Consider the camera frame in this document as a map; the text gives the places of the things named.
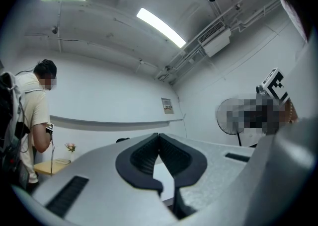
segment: ceiling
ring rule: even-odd
[[[240,17],[251,16],[271,0],[28,0],[24,5],[24,47],[73,53],[102,59],[151,77],[182,49],[136,17],[145,8],[191,42],[218,15],[230,26],[238,17],[233,8],[241,1]],[[57,34],[52,26],[59,27]]]

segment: man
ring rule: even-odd
[[[50,115],[45,90],[51,90],[56,71],[57,68],[52,61],[44,60],[38,63],[33,73],[16,77],[19,86],[25,92],[24,123],[30,129],[30,134],[22,140],[20,152],[20,158],[30,174],[26,189],[29,193],[38,186],[37,175],[34,172],[32,143],[37,151],[43,153],[52,140],[51,134],[46,131]]]

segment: air conditioning unit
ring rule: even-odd
[[[223,49],[226,45],[230,43],[231,30],[227,28],[224,32],[214,37],[210,42],[203,46],[205,53],[212,57],[214,54]]]
[[[199,44],[203,47],[209,43],[213,38],[217,37],[220,33],[225,30],[225,25],[222,21],[217,22],[209,30],[198,38]]]

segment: wooden table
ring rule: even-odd
[[[56,163],[56,160],[53,160],[52,175],[56,174],[61,169],[64,169],[68,165],[70,165],[70,163],[64,165],[61,163]],[[44,161],[34,165],[34,171],[44,175],[51,175],[51,161]]]

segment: vase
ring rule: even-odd
[[[70,161],[71,161],[71,162],[74,161],[74,152],[71,152],[71,154],[70,154]]]

